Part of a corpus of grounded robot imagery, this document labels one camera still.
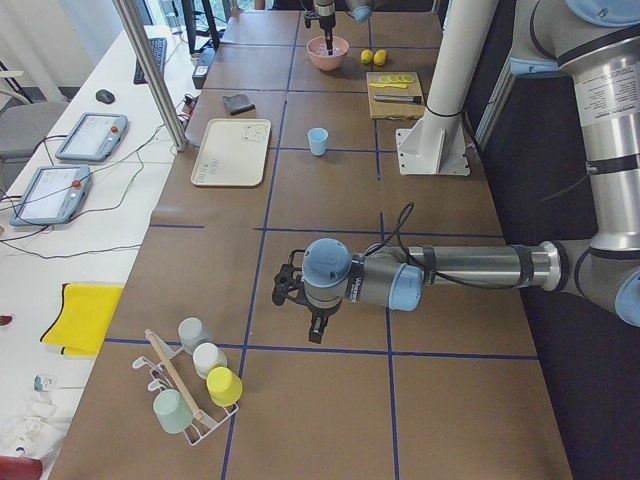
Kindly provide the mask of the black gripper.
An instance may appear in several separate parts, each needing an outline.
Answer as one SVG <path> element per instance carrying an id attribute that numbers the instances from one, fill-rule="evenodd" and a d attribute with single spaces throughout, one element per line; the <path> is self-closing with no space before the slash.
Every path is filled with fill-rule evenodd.
<path id="1" fill-rule="evenodd" d="M 343 298 L 333 297 L 318 299 L 306 295 L 306 306 L 313 314 L 310 321 L 308 340 L 315 344 L 321 344 L 329 317 L 334 315 L 341 306 Z"/>
<path id="2" fill-rule="evenodd" d="M 326 37 L 327 55 L 332 56 L 334 51 L 334 48 L 333 48 L 334 17 L 333 16 L 325 16 L 322 18 L 322 29 Z"/>

